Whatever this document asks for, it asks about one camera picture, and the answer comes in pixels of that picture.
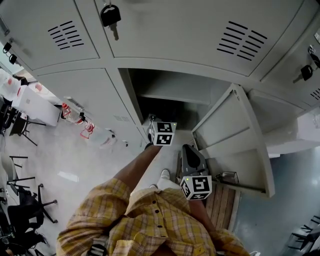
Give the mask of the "white water dispenser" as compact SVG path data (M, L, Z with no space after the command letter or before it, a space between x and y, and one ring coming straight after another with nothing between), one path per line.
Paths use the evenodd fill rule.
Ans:
M25 113L32 120L56 127L61 114L61 109L58 106L61 104L62 101L55 95L37 93L30 86L22 85L11 106Z

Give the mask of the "person's right forearm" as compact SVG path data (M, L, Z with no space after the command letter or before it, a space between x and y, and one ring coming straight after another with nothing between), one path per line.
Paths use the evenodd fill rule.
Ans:
M211 222L211 218L208 216L204 203L201 200L189 200L188 204L190 214L198 220L208 232L215 232L216 228Z

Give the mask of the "black harness buckle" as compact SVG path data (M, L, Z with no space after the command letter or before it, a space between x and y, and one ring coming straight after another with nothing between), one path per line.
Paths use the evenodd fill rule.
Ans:
M86 256L107 256L106 241L100 238L94 238L90 249L87 251Z

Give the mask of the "black metal rack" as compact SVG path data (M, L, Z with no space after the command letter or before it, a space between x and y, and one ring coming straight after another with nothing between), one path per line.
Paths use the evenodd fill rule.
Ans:
M320 238L320 215L314 215L310 219L310 224L304 224L297 232L293 232L289 237L287 247L292 250L303 252L311 251Z

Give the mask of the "black office chair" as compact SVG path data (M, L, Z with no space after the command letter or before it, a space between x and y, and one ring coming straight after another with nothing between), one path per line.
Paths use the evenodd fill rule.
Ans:
M45 216L53 223L57 224L57 219L52 219L45 209L45 206L57 204L58 201L43 203L41 198L41 188L44 185L41 183L37 186L37 193L31 193L25 190L22 186L11 186L15 188L15 192L19 196L19 204L8 206L7 212L10 225L13 228L13 233L16 237L26 233L28 229L35 231L44 223Z

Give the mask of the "person's left forearm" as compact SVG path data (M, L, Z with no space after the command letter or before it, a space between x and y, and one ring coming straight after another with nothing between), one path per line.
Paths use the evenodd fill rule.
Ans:
M122 181L132 192L151 162L161 150L161 146L150 145L141 152L134 160L122 168L113 178Z

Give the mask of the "grey metal locker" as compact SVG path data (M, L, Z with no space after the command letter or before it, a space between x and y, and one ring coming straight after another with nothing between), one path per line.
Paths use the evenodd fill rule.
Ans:
M197 105L193 142L220 184L272 197L264 134L320 106L320 73L293 84L320 31L320 0L0 0L0 42L54 95L131 149L160 100Z

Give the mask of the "yellow plaid shirt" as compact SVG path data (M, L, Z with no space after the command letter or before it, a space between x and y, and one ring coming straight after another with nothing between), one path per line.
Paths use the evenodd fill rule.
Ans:
M57 256L85 256L102 239L109 256L151 256L167 246L176 256L250 256L226 229L211 232L191 216L179 189L131 193L118 179L93 188L57 238Z

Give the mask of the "clear dispenser water barrel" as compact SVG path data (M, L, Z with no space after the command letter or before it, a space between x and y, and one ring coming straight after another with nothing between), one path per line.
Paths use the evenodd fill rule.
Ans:
M13 101L18 94L21 82L0 68L0 96Z

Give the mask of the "large white box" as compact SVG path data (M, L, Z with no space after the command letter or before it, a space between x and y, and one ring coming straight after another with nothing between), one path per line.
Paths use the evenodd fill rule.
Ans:
M264 134L269 158L320 147L320 106Z

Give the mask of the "brown wooden slat mat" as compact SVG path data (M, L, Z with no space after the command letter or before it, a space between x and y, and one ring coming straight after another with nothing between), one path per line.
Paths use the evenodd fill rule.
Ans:
M206 198L205 208L216 229L234 230L241 192L212 184L212 193Z

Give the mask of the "black folding chair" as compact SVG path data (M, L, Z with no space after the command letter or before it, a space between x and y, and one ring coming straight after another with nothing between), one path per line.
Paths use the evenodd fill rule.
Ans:
M31 121L28 115L23 117L22 113L12 107L9 102L3 103L0 107L0 135L5 136L6 130L12 127L9 134L10 136L24 136L37 147L38 144L28 137L28 125L30 124L46 126L44 123Z

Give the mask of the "white trousers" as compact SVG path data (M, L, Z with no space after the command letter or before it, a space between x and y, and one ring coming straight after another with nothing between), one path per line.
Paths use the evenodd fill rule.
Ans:
M159 177L155 188L145 188L130 194L130 200L146 200L162 198L182 198L183 192L179 185L170 180L170 172L164 169Z

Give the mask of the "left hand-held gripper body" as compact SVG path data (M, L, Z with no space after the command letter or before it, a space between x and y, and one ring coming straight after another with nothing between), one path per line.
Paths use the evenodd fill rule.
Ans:
M162 121L155 115L149 115L149 126L147 129L148 139L155 146L170 146L176 132L177 123Z

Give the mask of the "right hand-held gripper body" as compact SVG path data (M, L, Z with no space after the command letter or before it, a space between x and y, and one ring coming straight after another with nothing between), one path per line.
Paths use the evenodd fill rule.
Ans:
M193 146L182 146L180 187L188 201L204 200L212 193L206 159Z

